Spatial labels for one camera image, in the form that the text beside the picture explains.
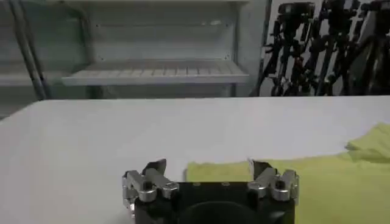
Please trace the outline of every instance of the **camera tripod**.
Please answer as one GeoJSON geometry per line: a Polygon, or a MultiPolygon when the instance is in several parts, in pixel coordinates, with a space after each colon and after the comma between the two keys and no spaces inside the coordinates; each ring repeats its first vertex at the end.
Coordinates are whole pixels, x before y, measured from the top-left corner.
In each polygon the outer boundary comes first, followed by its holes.
{"type": "Polygon", "coordinates": [[[353,61],[367,48],[369,53],[367,63],[361,77],[354,77],[351,86],[352,94],[390,94],[390,0],[373,1],[361,6],[361,17],[365,19],[368,12],[375,12],[374,34],[365,39],[347,58],[341,68],[342,73],[347,73],[353,61]]]}
{"type": "Polygon", "coordinates": [[[356,15],[360,2],[350,0],[348,9],[345,9],[346,2],[346,0],[325,0],[322,2],[320,14],[318,18],[314,19],[311,26],[310,37],[313,40],[309,48],[310,57],[304,67],[296,64],[300,67],[292,69],[291,78],[297,79],[299,82],[295,84],[295,90],[292,91],[293,94],[290,96],[309,95],[311,88],[314,89],[316,96],[333,95],[333,85],[339,77],[343,79],[343,86],[347,87],[348,76],[347,73],[343,74],[341,72],[341,66],[345,62],[348,53],[354,49],[363,22],[358,23],[356,26],[358,28],[354,31],[354,38],[349,41],[351,19],[356,15]],[[328,34],[320,36],[321,25],[325,19],[327,19],[329,25],[328,34]],[[327,77],[330,60],[335,50],[337,55],[333,66],[333,74],[327,77]],[[315,70],[319,54],[322,51],[325,51],[324,62],[320,75],[316,76],[315,70]]]}
{"type": "Polygon", "coordinates": [[[265,78],[270,74],[276,73],[279,53],[283,49],[280,58],[280,68],[276,77],[271,77],[274,86],[272,87],[272,96],[282,96],[284,93],[283,85],[287,82],[286,72],[288,59],[290,57],[299,58],[305,52],[308,38],[309,19],[313,17],[314,4],[311,2],[297,2],[282,4],[278,8],[279,16],[274,23],[274,30],[271,34],[274,37],[274,43],[266,45],[271,47],[271,50],[266,53],[271,53],[271,58],[266,65],[264,72],[259,71],[258,82],[255,87],[256,96],[260,93],[260,87],[265,78]],[[296,31],[303,24],[303,31],[300,37],[304,44],[300,44],[295,39],[296,31]]]}

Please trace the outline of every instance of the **yellow towel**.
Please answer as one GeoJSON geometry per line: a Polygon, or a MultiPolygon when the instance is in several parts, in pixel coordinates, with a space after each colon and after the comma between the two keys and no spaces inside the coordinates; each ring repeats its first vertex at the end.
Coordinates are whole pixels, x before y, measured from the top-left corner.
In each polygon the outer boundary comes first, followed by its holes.
{"type": "MultiPolygon", "coordinates": [[[[390,223],[390,125],[378,124],[347,145],[348,152],[292,160],[266,160],[300,175],[298,224],[390,223]]],[[[248,162],[196,164],[188,181],[249,181],[248,162]]]]}

